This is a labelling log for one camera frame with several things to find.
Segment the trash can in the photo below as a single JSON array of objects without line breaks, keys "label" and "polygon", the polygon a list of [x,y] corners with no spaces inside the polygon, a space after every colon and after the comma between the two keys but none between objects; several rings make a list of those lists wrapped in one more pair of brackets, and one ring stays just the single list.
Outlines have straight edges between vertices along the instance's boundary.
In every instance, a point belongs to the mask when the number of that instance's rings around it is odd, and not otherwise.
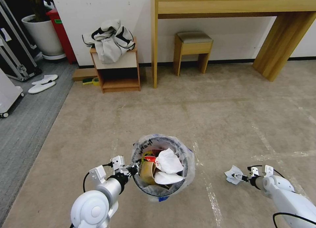
[{"label": "trash can", "polygon": [[56,30],[60,43],[62,44],[62,47],[64,49],[64,52],[66,54],[69,64],[76,63],[77,59],[76,59],[75,53],[73,52],[72,46],[68,39],[63,23],[59,17],[57,9],[55,8],[47,12],[47,15],[49,16],[50,20],[53,23],[53,26]]},{"label": "trash can", "polygon": [[184,177],[182,181],[172,184],[171,187],[167,189],[158,185],[148,185],[141,179],[139,174],[133,176],[137,187],[148,194],[151,201],[161,202],[166,200],[169,196],[179,193],[193,181],[195,176],[194,153],[176,137],[162,134],[151,134],[140,138],[134,144],[132,163],[140,161],[142,155],[152,149],[166,150],[168,148],[177,155],[183,166],[182,174],[179,174]]}]

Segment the white flower pot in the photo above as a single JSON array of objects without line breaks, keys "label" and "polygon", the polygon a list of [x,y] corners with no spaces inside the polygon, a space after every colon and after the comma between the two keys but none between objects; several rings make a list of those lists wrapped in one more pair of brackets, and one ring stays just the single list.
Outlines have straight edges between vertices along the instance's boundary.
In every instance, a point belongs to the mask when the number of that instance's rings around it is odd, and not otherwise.
[{"label": "white flower pot", "polygon": [[36,46],[42,51],[43,58],[55,60],[66,57],[52,22],[50,20],[29,22],[34,17],[35,15],[24,17],[22,23],[33,37]]}]

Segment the caster wheel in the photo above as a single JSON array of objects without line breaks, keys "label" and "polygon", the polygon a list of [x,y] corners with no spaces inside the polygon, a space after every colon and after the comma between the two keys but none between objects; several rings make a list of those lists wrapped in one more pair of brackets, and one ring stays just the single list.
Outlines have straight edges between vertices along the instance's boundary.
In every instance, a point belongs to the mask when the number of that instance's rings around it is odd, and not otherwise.
[{"label": "caster wheel", "polygon": [[8,113],[8,112],[3,113],[3,114],[2,114],[2,117],[3,117],[3,118],[9,117],[9,113]]}]

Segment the potted plant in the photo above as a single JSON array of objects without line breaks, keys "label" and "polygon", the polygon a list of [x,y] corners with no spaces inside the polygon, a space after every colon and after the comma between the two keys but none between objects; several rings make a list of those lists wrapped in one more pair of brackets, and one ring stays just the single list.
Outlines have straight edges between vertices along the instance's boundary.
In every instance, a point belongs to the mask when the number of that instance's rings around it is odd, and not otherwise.
[{"label": "potted plant", "polygon": [[22,18],[22,23],[33,37],[37,47],[42,51],[43,58],[49,60],[65,57],[63,47],[49,17],[44,1],[53,3],[53,0],[28,0],[34,12],[33,15]]}]

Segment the white appliance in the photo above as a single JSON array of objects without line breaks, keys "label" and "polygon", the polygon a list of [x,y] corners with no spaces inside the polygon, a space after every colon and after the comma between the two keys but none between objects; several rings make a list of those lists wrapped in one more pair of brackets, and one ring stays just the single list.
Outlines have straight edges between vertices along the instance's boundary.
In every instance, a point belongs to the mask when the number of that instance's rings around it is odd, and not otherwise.
[{"label": "white appliance", "polygon": [[15,86],[0,68],[0,118],[9,116],[8,110],[19,96],[24,96],[23,89]]}]

